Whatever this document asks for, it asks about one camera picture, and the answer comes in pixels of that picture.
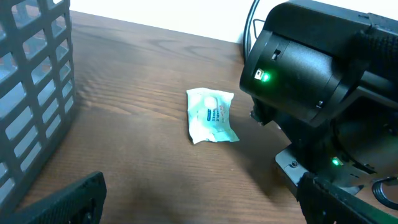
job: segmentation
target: wooden table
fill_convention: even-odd
[[[249,118],[238,44],[71,17],[77,117],[22,207],[100,170],[108,188],[102,223],[305,222],[272,166],[289,140],[275,123]],[[230,122],[239,142],[192,144],[185,91],[197,87],[235,93]],[[369,189],[359,196],[392,212]]]

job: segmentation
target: black cable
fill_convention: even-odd
[[[372,191],[373,191],[374,197],[380,203],[382,203],[384,206],[394,209],[394,210],[398,210],[398,203],[394,203],[394,202],[390,201],[384,194],[383,189],[381,187],[383,182],[388,182],[388,181],[393,181],[393,180],[397,180],[397,177],[390,177],[387,179],[378,180],[377,182],[375,182],[372,185]]]
[[[242,54],[243,54],[243,62],[246,62],[251,48],[251,40],[250,40],[250,24],[253,20],[254,12],[256,11],[257,5],[260,0],[253,0],[253,3],[250,7],[250,11],[248,14],[248,18],[246,19],[246,23],[244,25],[243,30],[243,39],[242,39]]]
[[[262,20],[260,20],[260,19],[253,19],[254,37],[255,37],[256,39],[259,38],[259,36],[257,35],[257,29],[256,29],[256,22],[257,22],[257,21],[265,23],[265,21],[262,21]]]

